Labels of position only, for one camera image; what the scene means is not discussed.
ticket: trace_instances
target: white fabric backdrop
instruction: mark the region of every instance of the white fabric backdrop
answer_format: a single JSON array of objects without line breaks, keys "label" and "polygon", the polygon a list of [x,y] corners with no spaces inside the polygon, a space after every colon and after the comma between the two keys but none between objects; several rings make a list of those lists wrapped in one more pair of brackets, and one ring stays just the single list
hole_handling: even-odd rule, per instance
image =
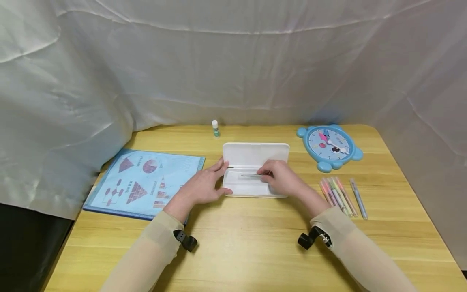
[{"label": "white fabric backdrop", "polygon": [[0,202],[74,219],[157,124],[375,126],[467,269],[465,0],[0,0]]}]

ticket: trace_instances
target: glue stick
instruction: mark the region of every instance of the glue stick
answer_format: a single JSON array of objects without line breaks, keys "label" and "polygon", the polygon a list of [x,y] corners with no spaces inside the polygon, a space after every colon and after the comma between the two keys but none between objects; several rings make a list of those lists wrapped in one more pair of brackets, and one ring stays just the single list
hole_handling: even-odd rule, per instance
[{"label": "glue stick", "polygon": [[214,130],[214,137],[219,138],[220,136],[219,124],[217,123],[216,120],[212,121],[212,129]]}]

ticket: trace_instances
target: pie chart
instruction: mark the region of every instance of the pie chart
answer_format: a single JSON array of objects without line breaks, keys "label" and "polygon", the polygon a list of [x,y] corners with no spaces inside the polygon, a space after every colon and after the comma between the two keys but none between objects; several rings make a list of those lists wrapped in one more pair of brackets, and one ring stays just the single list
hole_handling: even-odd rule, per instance
[{"label": "pie chart", "polygon": [[150,159],[143,164],[143,171],[145,173],[154,172],[157,169],[157,161]]}]

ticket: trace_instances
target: black surface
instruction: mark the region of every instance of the black surface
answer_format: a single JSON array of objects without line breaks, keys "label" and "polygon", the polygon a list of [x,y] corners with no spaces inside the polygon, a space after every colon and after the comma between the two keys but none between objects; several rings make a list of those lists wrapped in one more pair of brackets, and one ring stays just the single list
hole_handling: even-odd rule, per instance
[{"label": "black surface", "polygon": [[0,290],[39,291],[72,223],[0,204]]}]

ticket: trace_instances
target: blue clock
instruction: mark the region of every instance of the blue clock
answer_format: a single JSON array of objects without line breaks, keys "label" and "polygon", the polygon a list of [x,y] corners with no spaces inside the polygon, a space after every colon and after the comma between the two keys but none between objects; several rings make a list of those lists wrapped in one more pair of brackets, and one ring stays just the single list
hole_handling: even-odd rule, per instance
[{"label": "blue clock", "polygon": [[321,172],[329,173],[350,160],[363,158],[363,152],[339,125],[300,128],[297,136],[303,139],[306,151],[318,162]]}]

